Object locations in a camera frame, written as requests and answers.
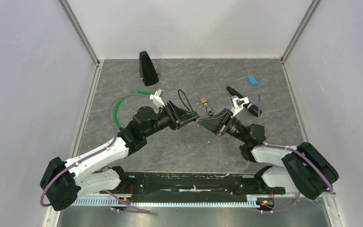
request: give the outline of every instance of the black cone-shaped object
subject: black cone-shaped object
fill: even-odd
[[[140,76],[145,86],[151,86],[159,82],[154,64],[146,51],[140,52]]]

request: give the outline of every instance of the blue lego brick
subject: blue lego brick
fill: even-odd
[[[254,75],[247,76],[247,80],[250,82],[252,86],[255,86],[258,84],[257,80],[255,79]]]

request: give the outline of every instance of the gray floor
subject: gray floor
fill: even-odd
[[[276,208],[291,198],[276,198]],[[71,206],[60,213],[58,227],[330,227],[323,198],[302,198],[292,208],[260,214],[250,208],[159,208],[151,214],[118,214],[108,207]]]
[[[164,101],[171,100],[183,107],[177,89],[188,95],[194,110],[206,117],[204,107],[196,103],[193,94],[209,99],[218,113],[231,108],[226,86],[248,97],[261,94],[262,124],[268,143],[298,145],[303,141],[293,103],[279,60],[267,59],[165,59],[153,60],[160,73],[158,84],[146,87],[138,74],[138,60],[105,60],[91,112],[86,124],[79,153],[83,154],[108,141],[112,130],[107,110],[112,101],[132,91],[165,90]],[[247,81],[254,74],[258,86]],[[150,105],[148,99],[131,97],[119,109],[119,120],[126,126],[139,107]],[[247,111],[237,115],[249,125],[258,119]],[[255,173],[265,164],[245,161],[239,151],[240,141],[227,135],[216,137],[210,131],[191,123],[179,131],[165,129],[148,137],[148,144],[139,152],[118,160],[125,171],[136,172],[217,172]]]

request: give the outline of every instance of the marble surface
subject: marble surface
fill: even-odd
[[[216,113],[231,108],[231,86],[245,96],[261,94],[262,124],[268,143],[298,145],[303,141],[293,103],[280,61],[277,59],[158,59],[153,60],[160,74],[159,83],[146,87],[138,73],[138,60],[105,60],[97,90],[79,148],[83,154],[107,142],[113,136],[108,122],[108,107],[117,97],[132,91],[165,90],[164,101],[183,107],[177,90],[183,89],[201,117],[205,108],[194,99],[194,93],[209,99]],[[258,81],[252,87],[247,75]],[[155,107],[148,99],[129,97],[120,106],[118,119],[125,127],[142,106]],[[237,115],[245,125],[258,119],[243,110]],[[216,172],[255,173],[266,164],[250,163],[240,154],[242,142],[224,135],[217,137],[191,123],[178,131],[169,128],[147,139],[137,153],[117,160],[110,166],[122,166],[135,172]]]

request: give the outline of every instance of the white wall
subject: white wall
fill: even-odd
[[[287,70],[309,140],[340,174],[345,223],[363,226],[363,1],[322,1]]]
[[[39,182],[68,158],[94,66],[56,0],[0,0],[0,227],[41,226]]]
[[[280,57],[311,0],[69,0],[100,59]]]

